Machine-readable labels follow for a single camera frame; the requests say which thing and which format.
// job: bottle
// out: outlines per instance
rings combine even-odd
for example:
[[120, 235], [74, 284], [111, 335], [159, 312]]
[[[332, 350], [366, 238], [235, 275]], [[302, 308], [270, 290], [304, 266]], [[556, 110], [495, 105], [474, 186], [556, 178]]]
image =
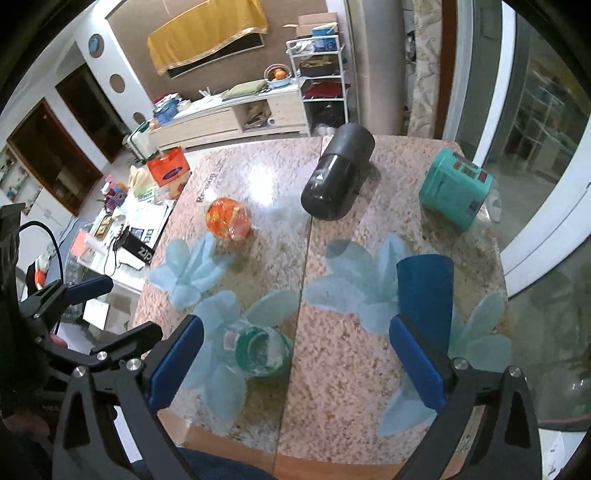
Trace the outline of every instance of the bottle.
[[226, 327], [223, 348], [247, 376], [270, 377], [289, 367], [292, 342], [274, 328], [240, 320]]
[[301, 194], [301, 205], [320, 220], [343, 218], [369, 173], [374, 136], [359, 124], [338, 128]]

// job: glass pane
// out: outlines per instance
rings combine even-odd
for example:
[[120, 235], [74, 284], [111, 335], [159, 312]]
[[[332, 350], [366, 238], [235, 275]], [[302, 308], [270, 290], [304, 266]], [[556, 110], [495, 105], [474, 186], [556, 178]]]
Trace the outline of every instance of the glass pane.
[[527, 74], [517, 114], [501, 155], [486, 171], [500, 197], [491, 218], [500, 249], [517, 236], [542, 206], [569, 165], [591, 111], [573, 74], [542, 36], [530, 28]]
[[541, 427], [591, 425], [591, 238], [509, 300], [513, 363], [527, 376]]
[[502, 15], [498, 0], [474, 0], [470, 77], [456, 141], [464, 156], [474, 158], [495, 89], [501, 55]]

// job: shelf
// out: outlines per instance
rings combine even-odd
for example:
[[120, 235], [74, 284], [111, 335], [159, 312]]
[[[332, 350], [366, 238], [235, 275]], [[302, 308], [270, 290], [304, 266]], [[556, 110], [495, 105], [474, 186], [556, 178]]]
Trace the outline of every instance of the shelf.
[[[333, 50], [333, 51], [315, 51], [312, 53], [296, 53], [296, 54], [291, 54], [292, 58], [297, 59], [300, 57], [312, 57], [314, 55], [338, 55], [340, 53], [343, 53], [343, 49], [345, 48], [344, 45], [341, 45], [341, 47], [338, 50]], [[287, 55], [290, 54], [289, 50], [286, 50], [285, 53]]]
[[308, 80], [340, 80], [342, 77], [341, 75], [324, 75], [320, 77], [296, 77], [298, 80], [302, 80], [302, 83], [307, 82]]
[[347, 88], [345, 90], [345, 96], [344, 97], [338, 97], [338, 98], [301, 98], [302, 102], [344, 102], [347, 99], [347, 95], [349, 94], [349, 89]]
[[302, 102], [344, 102], [343, 98], [302, 98]]

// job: green cushion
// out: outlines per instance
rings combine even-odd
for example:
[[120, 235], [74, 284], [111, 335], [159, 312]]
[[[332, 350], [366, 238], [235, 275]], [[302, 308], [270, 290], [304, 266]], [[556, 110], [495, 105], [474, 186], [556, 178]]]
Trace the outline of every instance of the green cushion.
[[246, 95], [254, 95], [267, 86], [265, 80], [254, 80], [253, 82], [239, 83], [222, 94], [222, 100], [231, 100]]

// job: yellow cloth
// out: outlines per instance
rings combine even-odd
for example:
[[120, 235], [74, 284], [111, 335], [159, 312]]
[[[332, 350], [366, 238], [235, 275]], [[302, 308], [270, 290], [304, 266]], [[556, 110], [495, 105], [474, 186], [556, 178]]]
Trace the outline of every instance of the yellow cloth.
[[159, 75], [201, 60], [250, 33], [267, 33], [260, 0], [206, 0], [164, 24], [148, 37]]

